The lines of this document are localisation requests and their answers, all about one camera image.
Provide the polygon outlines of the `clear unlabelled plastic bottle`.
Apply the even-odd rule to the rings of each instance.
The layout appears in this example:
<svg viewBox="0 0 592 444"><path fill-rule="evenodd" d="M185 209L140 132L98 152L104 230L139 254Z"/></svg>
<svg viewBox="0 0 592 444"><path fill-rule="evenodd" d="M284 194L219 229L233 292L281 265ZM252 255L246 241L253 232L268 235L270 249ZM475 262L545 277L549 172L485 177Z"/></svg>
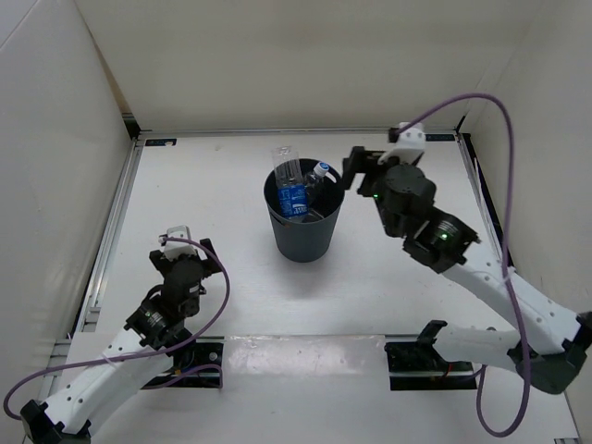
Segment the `clear unlabelled plastic bottle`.
<svg viewBox="0 0 592 444"><path fill-rule="evenodd" d="M312 170L304 175L308 213L303 218L303 222L315 222L323 218L314 210L314 202L324 188L325 176L328 172L329 165L325 162L318 162Z"/></svg>

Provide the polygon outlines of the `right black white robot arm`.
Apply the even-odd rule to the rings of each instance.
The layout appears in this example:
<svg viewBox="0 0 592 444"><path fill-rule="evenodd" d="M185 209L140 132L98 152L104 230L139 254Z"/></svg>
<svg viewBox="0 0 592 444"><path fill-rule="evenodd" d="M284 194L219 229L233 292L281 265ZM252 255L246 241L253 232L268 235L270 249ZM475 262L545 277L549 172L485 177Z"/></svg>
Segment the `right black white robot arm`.
<svg viewBox="0 0 592 444"><path fill-rule="evenodd" d="M363 175L358 194L374 200L387 236L400 238L417 263L470 291L512 325L479 330L432 320L414 343L425 369L472 362L519 375L529 386L561 394L577 378L591 345L591 314L578 314L541 293L497 259L477 233L435 207L437 187L415 162L355 146L342 162L349 189Z"/></svg>

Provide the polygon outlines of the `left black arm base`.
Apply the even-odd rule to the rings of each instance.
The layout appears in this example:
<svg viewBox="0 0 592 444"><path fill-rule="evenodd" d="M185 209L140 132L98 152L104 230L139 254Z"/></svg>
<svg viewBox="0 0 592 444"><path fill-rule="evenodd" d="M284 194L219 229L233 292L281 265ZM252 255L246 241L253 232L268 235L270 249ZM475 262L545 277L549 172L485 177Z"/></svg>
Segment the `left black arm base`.
<svg viewBox="0 0 592 444"><path fill-rule="evenodd" d="M142 389L221 389L223 337L197 339L177 351L173 366L151 379Z"/></svg>

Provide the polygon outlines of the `clear bottle blue label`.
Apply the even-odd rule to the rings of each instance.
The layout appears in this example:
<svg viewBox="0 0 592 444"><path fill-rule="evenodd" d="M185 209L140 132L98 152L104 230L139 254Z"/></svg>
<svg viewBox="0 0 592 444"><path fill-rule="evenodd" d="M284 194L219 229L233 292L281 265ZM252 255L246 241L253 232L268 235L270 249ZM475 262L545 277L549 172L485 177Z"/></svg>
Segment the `clear bottle blue label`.
<svg viewBox="0 0 592 444"><path fill-rule="evenodd" d="M281 214L302 220L308 214L308 203L299 155L290 146L283 146L272 151L272 159Z"/></svg>

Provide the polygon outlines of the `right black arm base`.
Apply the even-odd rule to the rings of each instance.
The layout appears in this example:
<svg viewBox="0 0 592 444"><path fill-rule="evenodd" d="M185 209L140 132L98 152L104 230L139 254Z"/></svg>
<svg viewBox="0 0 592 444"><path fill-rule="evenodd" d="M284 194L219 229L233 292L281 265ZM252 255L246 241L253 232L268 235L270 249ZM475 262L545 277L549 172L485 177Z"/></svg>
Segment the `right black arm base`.
<svg viewBox="0 0 592 444"><path fill-rule="evenodd" d="M433 347L437 333L447 325L434 320L416 337L387 337L384 352L391 391L476 389L476 371L470 362L448 362Z"/></svg>

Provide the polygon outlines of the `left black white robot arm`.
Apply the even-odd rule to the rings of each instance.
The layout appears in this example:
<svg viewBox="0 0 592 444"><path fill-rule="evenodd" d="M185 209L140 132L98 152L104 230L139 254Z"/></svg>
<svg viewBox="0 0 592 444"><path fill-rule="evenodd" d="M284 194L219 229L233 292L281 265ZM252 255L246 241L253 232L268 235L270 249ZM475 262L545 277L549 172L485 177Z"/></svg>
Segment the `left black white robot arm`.
<svg viewBox="0 0 592 444"><path fill-rule="evenodd" d="M141 389L168 370L194 373L199 332L185 327L200 311L203 282L227 271L209 239L191 240L177 228L159 240L149 259L161 274L123 328L81 372L43 401L28 401L19 412L32 443L89 443L101 426Z"/></svg>

